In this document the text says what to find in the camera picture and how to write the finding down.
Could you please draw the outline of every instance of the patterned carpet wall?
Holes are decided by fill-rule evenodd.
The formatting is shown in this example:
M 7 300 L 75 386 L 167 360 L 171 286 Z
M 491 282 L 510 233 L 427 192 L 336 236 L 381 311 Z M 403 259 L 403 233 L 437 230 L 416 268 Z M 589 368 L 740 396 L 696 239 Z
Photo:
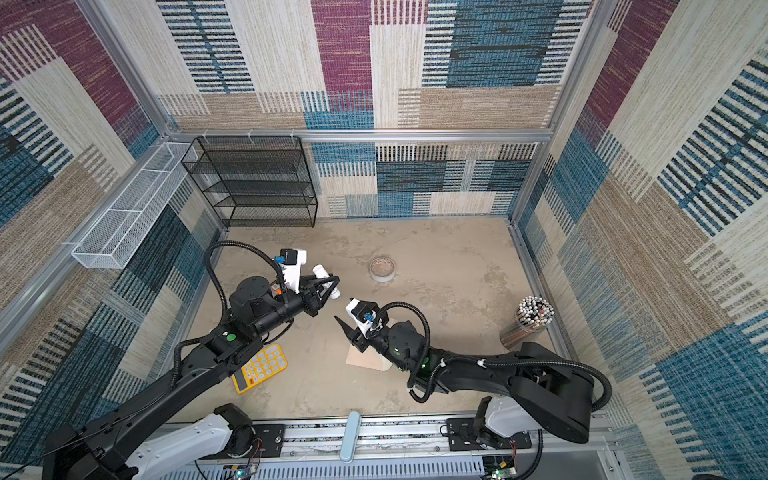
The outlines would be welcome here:
M 536 144 L 304 145 L 320 218 L 508 215 Z
M 768 478 L 767 25 L 621 0 L 521 219 L 636 478 Z
M 0 0 L 0 310 L 157 138 L 73 0 Z
M 124 270 L 78 266 L 0 360 L 0 472 L 165 373 L 220 232 L 193 188 L 181 184 Z
M 104 0 L 183 129 L 545 127 L 591 0 Z

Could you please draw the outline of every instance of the white wire basket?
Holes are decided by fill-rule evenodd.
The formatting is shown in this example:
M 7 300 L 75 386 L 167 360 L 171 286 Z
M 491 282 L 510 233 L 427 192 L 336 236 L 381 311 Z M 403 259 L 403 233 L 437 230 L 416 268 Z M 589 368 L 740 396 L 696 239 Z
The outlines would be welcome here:
M 82 266 L 122 270 L 128 265 L 187 174 L 182 158 L 197 159 L 189 146 L 166 143 L 157 149 L 72 251 Z

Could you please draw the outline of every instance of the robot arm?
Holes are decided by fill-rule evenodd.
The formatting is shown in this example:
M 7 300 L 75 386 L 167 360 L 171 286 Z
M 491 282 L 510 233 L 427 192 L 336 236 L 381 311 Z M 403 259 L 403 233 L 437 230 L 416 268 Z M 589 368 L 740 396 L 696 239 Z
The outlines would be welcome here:
M 246 244 L 218 242 L 205 253 L 206 268 L 220 292 L 208 259 L 213 248 L 227 245 L 243 247 Z M 269 259 L 255 247 L 243 248 L 255 250 L 254 253 Z M 284 257 L 282 261 L 292 263 L 295 258 L 291 253 L 291 259 Z M 231 309 L 227 309 L 226 297 L 223 298 L 224 311 L 219 325 L 206 336 L 177 346 L 170 372 L 81 429 L 65 426 L 51 433 L 45 450 L 52 454 L 45 457 L 43 478 L 156 478 L 193 459 L 219 452 L 222 445 L 235 453 L 252 448 L 250 419 L 232 405 L 220 407 L 200 425 L 192 425 L 188 432 L 175 432 L 177 437 L 165 439 L 162 444 L 145 443 L 145 440 L 195 397 L 233 375 L 256 355 L 264 347 L 267 333 L 284 323 L 290 326 L 293 317 L 301 312 L 316 316 L 339 284 L 337 276 L 322 279 L 314 275 L 298 276 L 291 277 L 292 285 L 286 288 L 282 275 L 285 269 L 277 263 L 270 265 L 281 285 L 277 295 L 270 282 L 261 276 L 243 280 L 230 296 Z M 197 346 L 181 361 L 181 347 L 193 344 Z M 208 440 L 190 440 L 192 443 L 186 444 L 189 449 L 183 449 L 184 453 L 178 455 L 179 449 L 174 446 L 179 441 L 197 437 L 195 428 L 205 431 Z
M 390 328 L 387 307 L 352 299 L 346 310 L 355 320 L 356 328 L 339 317 L 336 321 L 360 352 L 372 346 L 399 369 L 411 372 L 413 385 L 424 392 L 424 396 L 418 397 L 411 391 L 416 401 L 425 402 L 434 391 L 477 390 L 508 397 L 480 406 L 485 425 L 476 429 L 476 434 L 490 446 L 516 432 L 537 428 L 570 442 L 589 440 L 591 413 L 611 397 L 611 385 L 598 370 L 562 359 L 537 343 L 523 343 L 520 352 L 492 356 L 459 355 L 436 349 L 410 322 L 398 322 Z M 423 314 L 418 309 L 414 311 L 425 323 Z M 604 387 L 603 396 L 595 403 L 592 376 Z

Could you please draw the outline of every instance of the light blue handle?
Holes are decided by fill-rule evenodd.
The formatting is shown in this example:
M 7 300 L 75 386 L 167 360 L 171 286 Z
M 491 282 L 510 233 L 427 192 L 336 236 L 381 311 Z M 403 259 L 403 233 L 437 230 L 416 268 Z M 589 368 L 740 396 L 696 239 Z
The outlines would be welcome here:
M 341 453 L 339 454 L 344 463 L 350 463 L 355 456 L 355 444 L 357 443 L 357 435 L 360 433 L 361 421 L 362 416 L 359 412 L 351 412 L 346 420 L 344 438 L 341 441 Z

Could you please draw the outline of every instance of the small bowl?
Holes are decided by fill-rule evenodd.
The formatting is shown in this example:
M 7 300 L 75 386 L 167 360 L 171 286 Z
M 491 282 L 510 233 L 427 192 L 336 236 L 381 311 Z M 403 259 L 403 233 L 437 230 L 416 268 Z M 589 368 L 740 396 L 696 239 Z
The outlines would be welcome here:
M 377 282 L 384 283 L 395 278 L 396 268 L 395 261 L 391 258 L 376 257 L 368 266 L 368 271 L 371 273 L 371 278 Z

